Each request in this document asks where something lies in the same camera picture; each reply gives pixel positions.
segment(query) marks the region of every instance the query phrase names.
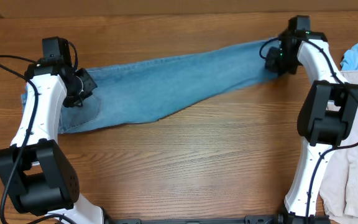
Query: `robotic arm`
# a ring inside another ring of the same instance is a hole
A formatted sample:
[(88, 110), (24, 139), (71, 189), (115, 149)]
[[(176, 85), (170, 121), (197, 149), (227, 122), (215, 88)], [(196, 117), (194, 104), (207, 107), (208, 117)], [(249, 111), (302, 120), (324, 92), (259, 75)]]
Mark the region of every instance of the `robotic arm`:
[[(303, 65), (312, 87), (298, 117), (298, 133), (302, 136), (301, 157), (291, 189), (284, 199), (284, 209), (274, 220), (275, 223), (303, 223), (307, 217), (306, 220), (315, 224), (329, 223), (328, 217), (314, 215), (321, 181), (334, 152), (327, 153), (322, 164), (313, 173), (321, 155), (340, 145), (348, 137), (357, 110), (358, 85), (346, 83), (329, 54), (325, 35), (310, 31), (309, 17), (297, 16), (290, 19), (288, 28), (278, 39), (280, 48), (269, 49), (266, 69), (279, 75), (287, 72), (295, 74), (297, 66)], [(81, 106), (82, 101), (97, 87), (85, 69), (76, 71), (76, 66), (72, 67), (68, 44), (67, 40), (59, 37), (44, 39), (44, 57), (38, 63), (29, 65), (25, 73), (25, 77), (37, 87), (39, 108), (29, 142), (23, 156), (19, 158), (22, 160), (21, 164), (13, 171), (15, 176), (8, 191), (9, 197), (20, 213), (46, 216), (63, 214), (75, 223), (84, 224), (140, 224), (140, 220), (113, 222), (102, 208), (87, 201), (80, 194), (74, 168), (57, 144), (62, 105)], [(0, 178), (5, 186), (16, 160), (17, 150), (26, 135), (35, 103), (34, 90), (29, 84), (27, 89), (20, 128), (10, 148), (0, 150)], [(349, 91), (357, 100), (349, 96)], [(335, 105), (340, 109), (329, 111), (328, 105)], [(25, 170), (38, 165), (42, 167), (43, 173), (24, 174)], [(312, 176), (313, 188), (309, 194)], [(264, 220), (261, 217), (266, 216), (246, 216), (244, 221), (259, 224), (260, 220)]]

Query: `wooden tabletop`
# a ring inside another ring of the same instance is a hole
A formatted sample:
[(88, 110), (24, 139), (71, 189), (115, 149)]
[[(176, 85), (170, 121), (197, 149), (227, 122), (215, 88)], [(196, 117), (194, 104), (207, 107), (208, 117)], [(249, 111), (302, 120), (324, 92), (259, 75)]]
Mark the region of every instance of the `wooden tabletop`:
[[(297, 14), (310, 14), (312, 29), (327, 35), (337, 65), (358, 42), (358, 12), (0, 19), (0, 54), (38, 59), (41, 39), (58, 35), (76, 45), (80, 67), (130, 63), (273, 37)], [(17, 60), (1, 62), (27, 68)], [(156, 123), (61, 135), (59, 145), (82, 194), (113, 218), (274, 213), (295, 174), (301, 146), (296, 118), (309, 89), (300, 68)], [(0, 149), (19, 127), (23, 91), (22, 80), (0, 69)], [(2, 191), (0, 180), (0, 199)], [(35, 218), (17, 214), (10, 201), (6, 216), (9, 223)]]

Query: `garment pocket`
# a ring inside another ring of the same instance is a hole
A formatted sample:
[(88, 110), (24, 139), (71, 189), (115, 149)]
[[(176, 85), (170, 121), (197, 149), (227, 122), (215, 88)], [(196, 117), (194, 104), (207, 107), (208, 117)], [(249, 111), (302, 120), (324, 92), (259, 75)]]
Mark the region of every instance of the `garment pocket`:
[(95, 93), (84, 100), (82, 107), (62, 107), (59, 134), (96, 120), (101, 112), (102, 101)]

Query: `folded white cloth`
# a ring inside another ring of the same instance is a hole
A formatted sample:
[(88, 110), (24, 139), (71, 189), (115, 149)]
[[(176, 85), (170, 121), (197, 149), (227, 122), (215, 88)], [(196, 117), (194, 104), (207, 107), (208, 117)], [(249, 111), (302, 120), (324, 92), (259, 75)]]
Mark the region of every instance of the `folded white cloth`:
[[(349, 83), (358, 84), (358, 71), (341, 72)], [(342, 146), (358, 141), (358, 110), (349, 137)], [(330, 219), (358, 224), (358, 146), (338, 150), (332, 156), (320, 187), (324, 209)]]

